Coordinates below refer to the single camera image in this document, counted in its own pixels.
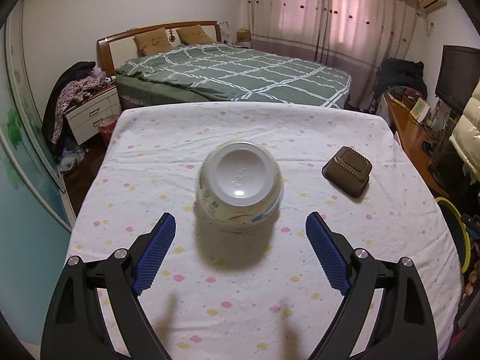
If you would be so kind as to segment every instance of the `brown plastic container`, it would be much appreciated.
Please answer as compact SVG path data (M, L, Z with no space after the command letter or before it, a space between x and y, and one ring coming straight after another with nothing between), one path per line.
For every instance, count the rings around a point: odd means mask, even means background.
M371 162L344 146L322 169L323 176L352 198L362 195L370 179Z

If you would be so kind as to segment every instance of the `nightstand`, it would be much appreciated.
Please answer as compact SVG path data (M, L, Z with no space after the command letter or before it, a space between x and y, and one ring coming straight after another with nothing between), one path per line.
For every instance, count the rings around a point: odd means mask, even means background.
M115 84L110 84L91 96L88 101L67 111L66 118L80 145L98 133L97 124L110 115L120 115L119 97Z

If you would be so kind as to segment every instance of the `pink curtain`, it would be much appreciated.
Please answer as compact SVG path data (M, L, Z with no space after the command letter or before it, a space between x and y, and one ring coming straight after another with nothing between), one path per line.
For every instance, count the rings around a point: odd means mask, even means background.
M252 47L315 60L328 31L331 0L249 0Z
M249 0L252 47L346 71L349 105L367 110L376 68L407 53L417 1Z
M332 0L329 36L317 61L352 76L349 105L368 110L376 68L387 58L404 59L418 0Z

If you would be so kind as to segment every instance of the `clothes pile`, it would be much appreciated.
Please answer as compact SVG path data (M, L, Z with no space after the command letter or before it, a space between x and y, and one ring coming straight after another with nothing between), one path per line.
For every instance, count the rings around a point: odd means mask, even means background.
M75 102L82 103L92 92L110 82L105 72L95 67L95 62L77 62L59 77L50 94L42 123L43 136L54 157L62 157L67 138L73 137L68 123L64 122L65 111Z
M376 72L377 81L373 87L373 102L370 108L375 113L382 93L394 87L412 88L427 98L427 85L423 81L423 62L410 62L389 58L382 62Z

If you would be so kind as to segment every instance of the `drawer handle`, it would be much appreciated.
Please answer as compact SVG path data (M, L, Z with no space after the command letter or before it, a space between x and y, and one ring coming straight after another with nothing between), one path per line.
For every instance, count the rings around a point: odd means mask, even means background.
M95 116L96 114L98 114L98 112L100 111L100 108L97 108L97 109L94 109L92 112L90 112L88 115L90 116Z

